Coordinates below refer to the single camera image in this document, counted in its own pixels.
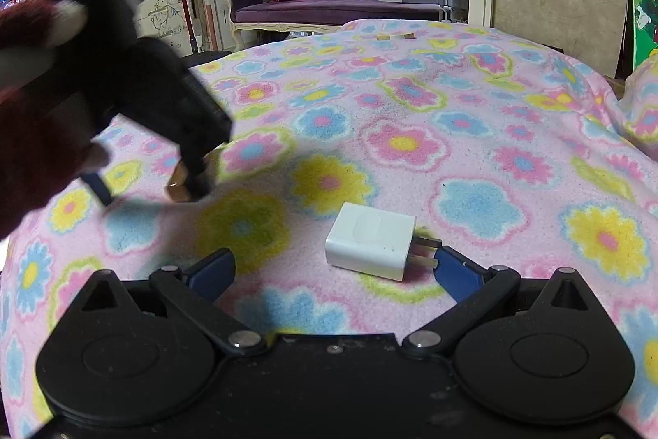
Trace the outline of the white drawing board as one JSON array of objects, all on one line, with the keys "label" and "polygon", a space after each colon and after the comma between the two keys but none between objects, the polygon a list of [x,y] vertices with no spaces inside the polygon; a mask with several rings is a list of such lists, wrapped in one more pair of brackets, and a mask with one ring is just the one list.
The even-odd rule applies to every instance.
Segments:
[{"label": "white drawing board", "polygon": [[135,14],[138,37],[160,38],[181,57],[194,52],[193,22],[192,0],[144,0]]}]

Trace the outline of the rose gold lipstick tube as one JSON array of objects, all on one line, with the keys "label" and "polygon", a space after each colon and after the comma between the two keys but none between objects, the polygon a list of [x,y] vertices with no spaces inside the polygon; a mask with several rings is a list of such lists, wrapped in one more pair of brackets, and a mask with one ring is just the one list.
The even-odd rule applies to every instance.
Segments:
[{"label": "rose gold lipstick tube", "polygon": [[165,188],[168,198],[174,203],[188,203],[192,200],[192,195],[188,191],[188,186],[186,186],[187,180],[188,170],[180,160],[174,167]]}]

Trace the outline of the floral pink fleece blanket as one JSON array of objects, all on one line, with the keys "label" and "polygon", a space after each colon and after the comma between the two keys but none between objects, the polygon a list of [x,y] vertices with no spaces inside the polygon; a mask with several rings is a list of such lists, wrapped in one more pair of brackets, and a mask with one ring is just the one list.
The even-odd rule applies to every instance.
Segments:
[{"label": "floral pink fleece blanket", "polygon": [[[404,32],[416,39],[376,39]],[[74,183],[11,237],[1,381],[12,437],[49,419],[38,352],[102,267],[137,280],[227,247],[238,274],[221,305],[268,335],[404,335],[446,310],[427,272],[394,283],[328,265],[345,203],[415,216],[417,231],[484,266],[577,269],[637,363],[623,416],[656,436],[655,58],[617,97],[584,63],[498,30],[360,20],[197,75],[233,119],[213,196],[173,203],[175,146],[118,118],[100,136],[113,205]]]}]

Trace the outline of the small white charger cube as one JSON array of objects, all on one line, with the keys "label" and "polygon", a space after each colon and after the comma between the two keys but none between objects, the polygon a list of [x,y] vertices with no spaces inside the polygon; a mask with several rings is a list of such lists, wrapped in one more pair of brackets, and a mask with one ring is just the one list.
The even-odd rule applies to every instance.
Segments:
[{"label": "small white charger cube", "polygon": [[435,238],[416,234],[416,217],[345,203],[324,241],[327,263],[337,269],[401,282],[408,264],[438,268]]}]

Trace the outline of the black round stool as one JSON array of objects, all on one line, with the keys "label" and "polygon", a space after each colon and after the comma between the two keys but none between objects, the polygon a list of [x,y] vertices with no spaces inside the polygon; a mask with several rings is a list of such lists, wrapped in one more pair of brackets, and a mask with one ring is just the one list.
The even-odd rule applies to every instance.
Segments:
[{"label": "black round stool", "polygon": [[192,53],[191,55],[182,58],[185,66],[188,68],[204,65],[204,63],[211,63],[215,60],[220,60],[230,55],[230,51],[216,50]]}]

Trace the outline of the purple chaise sofa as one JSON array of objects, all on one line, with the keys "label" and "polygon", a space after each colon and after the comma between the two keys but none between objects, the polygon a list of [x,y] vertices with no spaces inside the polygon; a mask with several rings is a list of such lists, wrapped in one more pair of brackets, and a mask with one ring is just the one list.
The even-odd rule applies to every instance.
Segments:
[{"label": "purple chaise sofa", "polygon": [[435,0],[423,3],[381,0],[224,0],[235,48],[243,49],[244,31],[328,33],[360,19],[446,21]]}]

